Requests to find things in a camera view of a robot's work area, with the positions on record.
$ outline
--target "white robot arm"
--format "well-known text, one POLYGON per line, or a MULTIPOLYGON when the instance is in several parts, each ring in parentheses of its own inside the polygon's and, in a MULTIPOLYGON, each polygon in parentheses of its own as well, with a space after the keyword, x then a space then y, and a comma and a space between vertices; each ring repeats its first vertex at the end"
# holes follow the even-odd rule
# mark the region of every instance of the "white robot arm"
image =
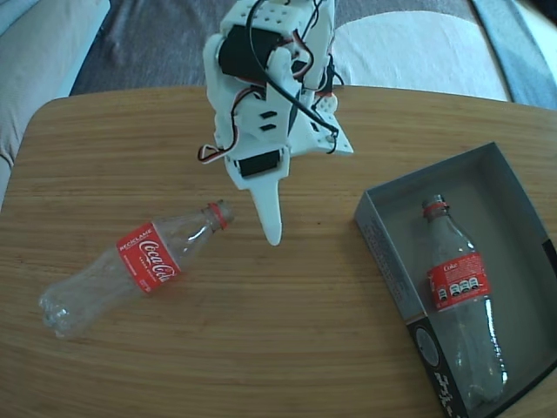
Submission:
POLYGON ((334 0, 238 0, 205 45, 216 145, 202 146, 198 159, 224 160, 237 188, 252 193, 274 246, 291 157, 353 153, 334 116, 333 32, 334 0))

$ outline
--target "plastic bottle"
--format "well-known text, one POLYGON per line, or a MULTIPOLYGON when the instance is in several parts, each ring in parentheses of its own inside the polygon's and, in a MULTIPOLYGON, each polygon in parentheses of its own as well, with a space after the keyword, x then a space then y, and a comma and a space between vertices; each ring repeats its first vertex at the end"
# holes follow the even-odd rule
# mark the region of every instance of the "plastic bottle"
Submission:
POLYGON ((192 215, 141 226, 69 279, 48 287, 39 300, 44 324, 59 338, 75 338, 99 316, 183 272, 198 249, 232 222, 219 201, 192 215))
POLYGON ((491 286, 480 254, 441 195, 422 203, 432 241, 427 273, 439 312, 443 352, 468 411, 497 401, 507 371, 493 324, 491 286))

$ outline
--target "red label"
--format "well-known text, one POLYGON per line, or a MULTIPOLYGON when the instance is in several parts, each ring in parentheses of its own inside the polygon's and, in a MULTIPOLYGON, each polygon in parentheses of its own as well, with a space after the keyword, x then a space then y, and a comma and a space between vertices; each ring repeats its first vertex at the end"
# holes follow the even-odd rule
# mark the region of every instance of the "red label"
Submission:
POLYGON ((450 260, 427 272, 437 309, 491 293, 484 263, 478 253, 450 260))
POLYGON ((145 224, 123 237, 116 248, 131 277, 146 293, 180 273, 153 224, 145 224))

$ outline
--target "gray box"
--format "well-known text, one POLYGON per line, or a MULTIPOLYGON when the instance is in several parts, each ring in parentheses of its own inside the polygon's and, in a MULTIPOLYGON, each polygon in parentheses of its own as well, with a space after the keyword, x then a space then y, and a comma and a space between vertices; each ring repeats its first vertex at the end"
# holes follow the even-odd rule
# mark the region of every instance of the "gray box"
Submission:
POLYGON ((367 190, 355 218, 447 417, 496 416, 557 367, 557 254, 495 143, 367 190), (507 365, 503 398, 472 412, 454 383, 446 360, 451 354, 443 353, 450 344, 436 332, 442 313, 433 305, 426 277, 431 254, 421 202, 436 193, 445 196, 482 254, 507 365))

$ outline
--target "wooden table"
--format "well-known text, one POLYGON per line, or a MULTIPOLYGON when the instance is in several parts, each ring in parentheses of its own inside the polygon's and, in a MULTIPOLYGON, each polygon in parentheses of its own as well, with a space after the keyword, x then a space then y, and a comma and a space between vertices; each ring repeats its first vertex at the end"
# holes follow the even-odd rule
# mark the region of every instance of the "wooden table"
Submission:
MULTIPOLYGON (((224 166, 195 159, 213 132, 203 89, 40 110, 0 216, 0 416, 441 417, 354 209, 371 185, 497 141, 555 238, 557 114, 413 91, 338 94, 356 154, 293 160, 279 247, 224 166), (43 327, 47 285, 142 222, 221 198, 237 220, 184 280, 101 319, 88 339, 43 327)), ((552 374, 505 416, 556 414, 552 374)))

